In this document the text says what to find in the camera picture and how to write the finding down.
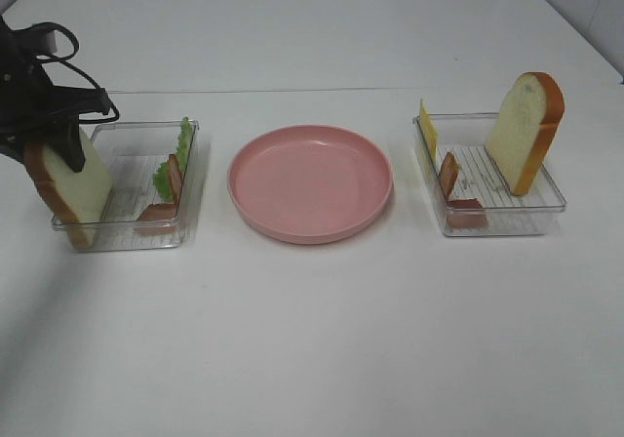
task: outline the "clear plastic container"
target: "clear plastic container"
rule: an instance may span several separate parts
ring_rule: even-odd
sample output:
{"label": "clear plastic container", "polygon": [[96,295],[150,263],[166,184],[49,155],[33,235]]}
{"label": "clear plastic container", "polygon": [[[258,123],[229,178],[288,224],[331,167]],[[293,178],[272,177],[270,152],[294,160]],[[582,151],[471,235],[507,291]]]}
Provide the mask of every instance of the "clear plastic container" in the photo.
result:
{"label": "clear plastic container", "polygon": [[114,123],[98,125],[91,137],[94,148],[113,177],[113,189],[100,221],[62,223],[53,217],[54,230],[93,231],[93,244],[78,252],[161,249],[177,247],[197,225],[206,163],[199,151],[195,121],[179,205],[173,218],[138,221],[142,211],[162,200],[152,176],[170,153],[176,152],[180,122]]}
{"label": "clear plastic container", "polygon": [[[543,166],[527,195],[518,197],[510,193],[505,179],[484,147],[497,116],[497,113],[431,114],[438,131],[435,159],[425,143],[420,117],[413,119],[416,157],[438,223],[447,236],[545,234],[557,215],[566,210],[566,199]],[[461,169],[447,201],[439,173],[448,151],[454,154]],[[457,199],[477,199],[482,208],[455,208],[449,201]]]}

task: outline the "toast slice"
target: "toast slice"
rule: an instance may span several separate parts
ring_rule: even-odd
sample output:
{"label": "toast slice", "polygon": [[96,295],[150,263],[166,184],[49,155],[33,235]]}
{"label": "toast slice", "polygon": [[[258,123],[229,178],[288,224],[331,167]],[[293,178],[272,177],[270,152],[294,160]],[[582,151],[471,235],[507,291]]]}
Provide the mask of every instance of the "toast slice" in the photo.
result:
{"label": "toast slice", "polygon": [[505,96],[486,151],[511,193],[530,190],[565,108],[561,89],[543,72],[524,73]]}
{"label": "toast slice", "polygon": [[[52,212],[65,224],[100,221],[113,186],[113,179],[99,159],[87,135],[80,130],[85,166],[74,173],[46,143],[28,142],[23,164],[37,192]],[[84,250],[94,242],[94,229],[70,227],[73,247]]]}

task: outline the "yellow cheese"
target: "yellow cheese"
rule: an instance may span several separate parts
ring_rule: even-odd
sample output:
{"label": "yellow cheese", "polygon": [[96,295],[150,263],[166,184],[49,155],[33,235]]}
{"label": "yellow cheese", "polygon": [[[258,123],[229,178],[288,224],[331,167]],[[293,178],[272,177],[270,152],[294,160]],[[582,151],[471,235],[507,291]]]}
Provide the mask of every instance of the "yellow cheese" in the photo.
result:
{"label": "yellow cheese", "polygon": [[435,163],[436,149],[438,147],[438,131],[433,126],[431,117],[429,117],[427,110],[425,110],[425,105],[422,99],[420,100],[420,130],[422,130],[422,135],[425,137],[425,142],[427,143],[427,149],[429,149],[431,159]]}

